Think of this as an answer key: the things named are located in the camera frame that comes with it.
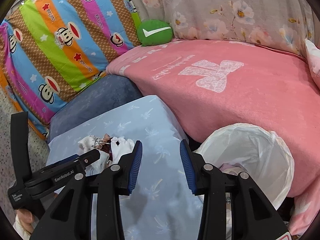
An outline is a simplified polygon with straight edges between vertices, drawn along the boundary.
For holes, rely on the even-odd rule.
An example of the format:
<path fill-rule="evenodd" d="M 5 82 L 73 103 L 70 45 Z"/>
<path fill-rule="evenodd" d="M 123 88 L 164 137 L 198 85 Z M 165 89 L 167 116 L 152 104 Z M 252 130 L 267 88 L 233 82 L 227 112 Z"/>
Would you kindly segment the person's left hand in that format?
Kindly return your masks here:
<path fill-rule="evenodd" d="M 29 240 L 34 231 L 34 222 L 34 216 L 30 211 L 18 209 L 13 227 L 22 239 Z"/>

